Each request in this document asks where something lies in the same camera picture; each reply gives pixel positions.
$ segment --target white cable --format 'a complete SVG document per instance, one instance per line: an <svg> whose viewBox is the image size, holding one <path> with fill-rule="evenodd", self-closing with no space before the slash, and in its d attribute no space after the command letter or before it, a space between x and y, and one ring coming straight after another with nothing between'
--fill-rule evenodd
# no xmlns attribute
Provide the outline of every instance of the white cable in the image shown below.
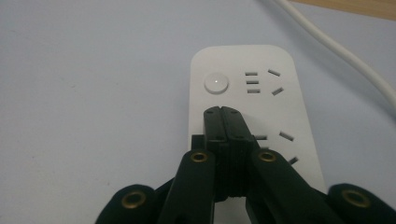
<svg viewBox="0 0 396 224"><path fill-rule="evenodd" d="M289 0L274 0L289 13L309 34L318 42L344 59L352 67L363 74L390 102L396 111L396 91L373 68L364 63L358 56L325 35L319 28L309 21Z"/></svg>

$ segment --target white power strip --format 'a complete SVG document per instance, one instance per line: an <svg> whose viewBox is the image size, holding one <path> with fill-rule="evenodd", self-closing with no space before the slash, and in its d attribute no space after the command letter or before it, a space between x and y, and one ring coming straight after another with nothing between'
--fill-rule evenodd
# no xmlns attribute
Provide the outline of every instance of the white power strip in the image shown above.
<svg viewBox="0 0 396 224"><path fill-rule="evenodd" d="M199 51L191 62L189 147L203 134L204 111L241 112L261 147L278 151L320 191L325 184L293 59L275 46L224 46Z"/></svg>

